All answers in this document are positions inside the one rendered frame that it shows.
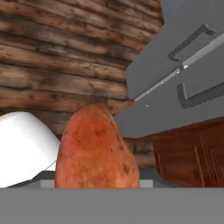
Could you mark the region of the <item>white rounded object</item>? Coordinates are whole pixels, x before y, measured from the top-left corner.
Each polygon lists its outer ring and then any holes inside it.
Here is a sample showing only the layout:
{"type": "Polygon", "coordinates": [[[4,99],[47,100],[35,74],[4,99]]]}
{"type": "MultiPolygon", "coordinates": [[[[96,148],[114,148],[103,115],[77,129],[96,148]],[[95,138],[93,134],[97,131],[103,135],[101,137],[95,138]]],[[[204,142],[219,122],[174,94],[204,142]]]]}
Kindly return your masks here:
{"type": "Polygon", "coordinates": [[[0,188],[32,180],[55,169],[60,140],[35,115],[0,115],[0,188]]]}

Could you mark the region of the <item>red-brown wooden cupboard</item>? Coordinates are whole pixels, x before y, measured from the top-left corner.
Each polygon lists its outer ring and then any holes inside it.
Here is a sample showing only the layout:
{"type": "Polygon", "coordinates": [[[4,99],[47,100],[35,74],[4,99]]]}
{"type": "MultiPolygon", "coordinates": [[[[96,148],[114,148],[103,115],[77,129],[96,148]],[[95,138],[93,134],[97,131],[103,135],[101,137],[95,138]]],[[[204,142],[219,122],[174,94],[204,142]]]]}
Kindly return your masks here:
{"type": "Polygon", "coordinates": [[[156,135],[158,174],[181,186],[224,187],[224,117],[156,135]]]}

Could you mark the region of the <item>orange sweet potato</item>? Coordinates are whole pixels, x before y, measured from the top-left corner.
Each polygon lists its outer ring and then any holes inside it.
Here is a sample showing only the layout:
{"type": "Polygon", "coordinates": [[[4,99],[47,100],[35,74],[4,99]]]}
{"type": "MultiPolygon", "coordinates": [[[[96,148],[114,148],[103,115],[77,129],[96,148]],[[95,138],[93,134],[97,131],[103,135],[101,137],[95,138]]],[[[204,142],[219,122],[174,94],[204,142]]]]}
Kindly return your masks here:
{"type": "Polygon", "coordinates": [[[71,116],[59,146],[54,186],[140,186],[137,162],[104,107],[90,104],[71,116]]]}

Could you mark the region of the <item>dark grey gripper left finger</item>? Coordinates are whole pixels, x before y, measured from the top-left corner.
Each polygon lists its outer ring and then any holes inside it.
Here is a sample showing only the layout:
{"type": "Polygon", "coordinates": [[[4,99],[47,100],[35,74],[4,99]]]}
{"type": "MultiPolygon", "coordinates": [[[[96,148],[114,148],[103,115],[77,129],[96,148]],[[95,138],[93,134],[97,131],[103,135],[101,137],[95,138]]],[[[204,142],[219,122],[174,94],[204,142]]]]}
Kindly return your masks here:
{"type": "Polygon", "coordinates": [[[54,188],[54,171],[42,171],[31,180],[11,185],[10,188],[54,188]]]}

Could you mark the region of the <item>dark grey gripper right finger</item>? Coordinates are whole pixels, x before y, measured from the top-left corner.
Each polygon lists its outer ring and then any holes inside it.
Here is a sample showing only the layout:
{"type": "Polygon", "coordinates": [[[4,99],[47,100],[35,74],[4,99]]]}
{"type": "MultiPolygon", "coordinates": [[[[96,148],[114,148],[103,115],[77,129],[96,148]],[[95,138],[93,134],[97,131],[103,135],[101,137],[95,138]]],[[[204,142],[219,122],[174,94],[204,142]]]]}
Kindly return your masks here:
{"type": "Polygon", "coordinates": [[[140,171],[140,187],[141,188],[181,188],[181,185],[164,180],[154,170],[141,170],[140,171]]]}

